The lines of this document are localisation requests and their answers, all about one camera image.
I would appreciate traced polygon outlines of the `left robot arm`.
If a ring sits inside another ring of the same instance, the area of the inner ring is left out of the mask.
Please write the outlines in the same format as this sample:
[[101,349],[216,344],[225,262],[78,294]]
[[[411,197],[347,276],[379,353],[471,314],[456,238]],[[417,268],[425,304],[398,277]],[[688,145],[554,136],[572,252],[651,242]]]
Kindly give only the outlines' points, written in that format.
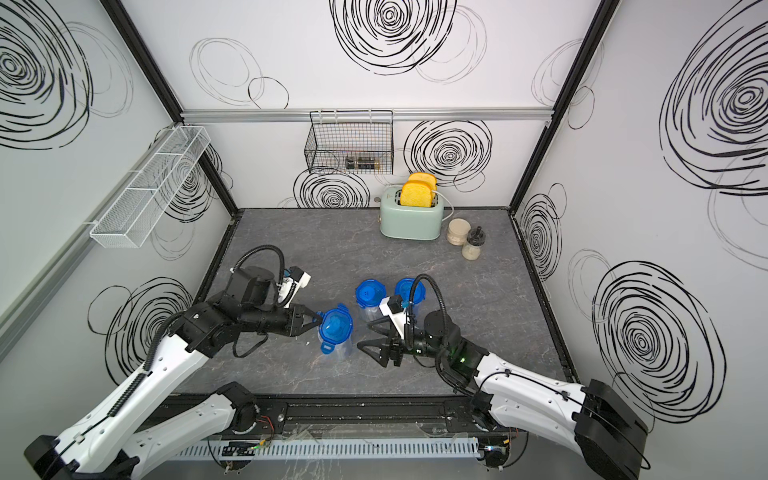
[[261,245],[242,255],[226,288],[165,319],[144,362],[80,421],[57,436],[41,435],[24,451],[40,479],[140,479],[178,452],[211,435],[275,431],[255,396],[230,382],[198,405],[144,429],[144,422],[192,373],[244,333],[298,337],[322,323],[295,302],[311,280],[286,267],[283,252]]

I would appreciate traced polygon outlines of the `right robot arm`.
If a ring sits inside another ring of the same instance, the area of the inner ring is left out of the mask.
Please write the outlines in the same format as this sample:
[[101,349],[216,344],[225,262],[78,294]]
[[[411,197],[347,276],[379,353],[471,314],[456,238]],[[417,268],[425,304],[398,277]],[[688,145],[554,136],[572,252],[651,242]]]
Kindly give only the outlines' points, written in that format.
[[368,327],[378,336],[358,342],[360,351],[382,367],[398,366],[407,355],[432,359],[439,378],[468,400],[481,428],[545,438],[579,454],[603,479],[637,479],[650,469],[649,428],[611,385],[557,380],[502,359],[463,335],[431,276],[416,276],[414,286],[422,283],[434,291],[437,310],[417,321],[415,289],[384,298],[381,318]]

